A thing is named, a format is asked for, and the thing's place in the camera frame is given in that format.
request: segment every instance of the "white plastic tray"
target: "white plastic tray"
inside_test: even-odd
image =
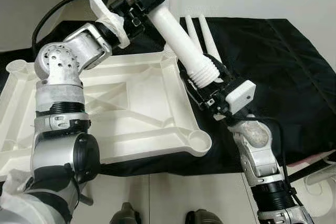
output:
[[[29,170],[34,134],[33,63],[11,62],[0,96],[0,180]],[[199,130],[174,54],[112,56],[80,76],[101,163],[175,152],[203,156],[211,138]]]

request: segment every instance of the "black cable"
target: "black cable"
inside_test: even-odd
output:
[[[50,9],[50,11],[48,11],[46,13],[46,15],[44,15],[44,17],[41,19],[41,21],[37,24],[33,35],[31,36],[31,43],[32,43],[32,51],[33,51],[33,57],[34,59],[37,56],[37,49],[36,49],[36,39],[37,39],[37,35],[40,32],[41,28],[43,27],[43,25],[45,24],[45,22],[48,20],[48,18],[50,18],[52,16],[52,14],[54,14],[58,9],[60,9],[62,6],[72,2],[74,0],[62,0],[61,2],[59,2],[57,5],[55,5],[52,9]]]
[[[284,129],[281,126],[281,123],[276,118],[271,117],[254,117],[254,118],[247,118],[247,117],[237,117],[234,116],[234,119],[241,120],[241,121],[272,121],[277,124],[279,129],[279,138],[280,138],[280,149],[281,149],[281,159],[282,159],[282,169],[284,171],[284,178],[285,178],[285,184],[288,187],[289,193],[292,195],[294,200],[297,202],[299,206],[303,206],[302,202],[296,195],[296,190],[293,188],[290,184],[289,178],[288,178],[288,171],[287,171],[287,162],[286,162],[286,150],[285,150],[285,141],[284,141]]]

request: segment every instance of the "black cloth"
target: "black cloth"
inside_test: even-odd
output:
[[[223,63],[237,77],[253,81],[256,95],[249,109],[260,116],[277,118],[284,129],[288,163],[336,146],[336,74],[314,46],[286,19],[207,18]],[[61,23],[39,46],[60,41],[83,22]],[[206,52],[200,25],[196,31]],[[164,40],[150,27],[126,50],[114,54],[155,52]],[[0,54],[0,79],[4,64],[31,59],[31,50]],[[199,127],[212,138],[213,145],[203,157],[175,153],[102,165],[101,173],[116,176],[169,172],[180,175],[241,172],[239,154],[226,126],[215,122],[191,105]],[[269,124],[272,149],[280,154],[278,129]]]

